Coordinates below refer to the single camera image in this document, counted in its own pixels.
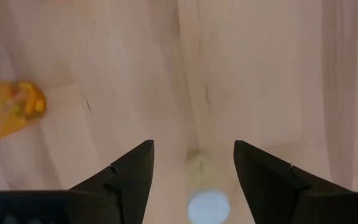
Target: yellow plastic piece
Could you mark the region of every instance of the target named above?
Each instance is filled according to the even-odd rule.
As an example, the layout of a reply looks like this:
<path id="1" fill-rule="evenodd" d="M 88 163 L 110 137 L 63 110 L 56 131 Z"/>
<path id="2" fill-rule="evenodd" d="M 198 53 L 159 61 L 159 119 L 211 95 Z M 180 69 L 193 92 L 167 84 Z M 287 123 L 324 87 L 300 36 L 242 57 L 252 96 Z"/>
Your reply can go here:
<path id="1" fill-rule="evenodd" d="M 0 82 L 0 139 L 36 122 L 46 112 L 46 99 L 31 82 Z"/>

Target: orange object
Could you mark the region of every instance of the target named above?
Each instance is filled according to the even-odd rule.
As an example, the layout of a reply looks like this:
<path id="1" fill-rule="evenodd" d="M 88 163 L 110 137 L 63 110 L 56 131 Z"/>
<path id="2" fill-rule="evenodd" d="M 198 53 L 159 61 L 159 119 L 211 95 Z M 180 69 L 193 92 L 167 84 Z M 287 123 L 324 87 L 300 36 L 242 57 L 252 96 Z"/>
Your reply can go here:
<path id="1" fill-rule="evenodd" d="M 45 95 L 31 82 L 0 82 L 0 139 L 41 118 Z"/>

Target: white circular light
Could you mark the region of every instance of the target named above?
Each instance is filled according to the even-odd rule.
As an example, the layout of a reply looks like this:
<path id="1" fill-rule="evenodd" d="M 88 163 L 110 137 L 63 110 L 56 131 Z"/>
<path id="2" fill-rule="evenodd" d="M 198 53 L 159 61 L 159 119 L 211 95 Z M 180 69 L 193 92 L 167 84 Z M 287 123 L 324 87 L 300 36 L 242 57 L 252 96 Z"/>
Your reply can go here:
<path id="1" fill-rule="evenodd" d="M 222 224 L 229 212 L 229 199 L 221 190 L 200 192 L 188 206 L 188 218 L 192 224 Z"/>

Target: wooden surface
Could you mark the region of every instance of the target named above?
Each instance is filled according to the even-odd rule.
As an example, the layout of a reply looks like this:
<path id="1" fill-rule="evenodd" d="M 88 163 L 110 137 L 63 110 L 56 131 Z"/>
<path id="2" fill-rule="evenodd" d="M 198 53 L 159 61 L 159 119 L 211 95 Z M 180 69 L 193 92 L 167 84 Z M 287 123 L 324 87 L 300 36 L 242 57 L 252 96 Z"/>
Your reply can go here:
<path id="1" fill-rule="evenodd" d="M 207 152 L 252 223 L 243 139 L 358 190 L 358 1 L 0 0 L 0 80 L 44 90 L 41 122 L 0 142 L 10 189 L 67 189 L 145 139 L 144 223 L 186 223 L 186 157 Z"/>

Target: small orange toy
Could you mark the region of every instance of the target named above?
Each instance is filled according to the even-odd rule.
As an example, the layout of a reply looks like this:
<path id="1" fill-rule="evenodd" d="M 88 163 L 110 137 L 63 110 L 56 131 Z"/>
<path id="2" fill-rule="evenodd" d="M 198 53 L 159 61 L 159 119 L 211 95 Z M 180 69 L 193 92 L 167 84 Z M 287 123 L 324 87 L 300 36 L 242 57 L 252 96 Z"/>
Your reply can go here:
<path id="1" fill-rule="evenodd" d="M 45 95 L 31 82 L 0 82 L 0 139 L 44 116 Z"/>

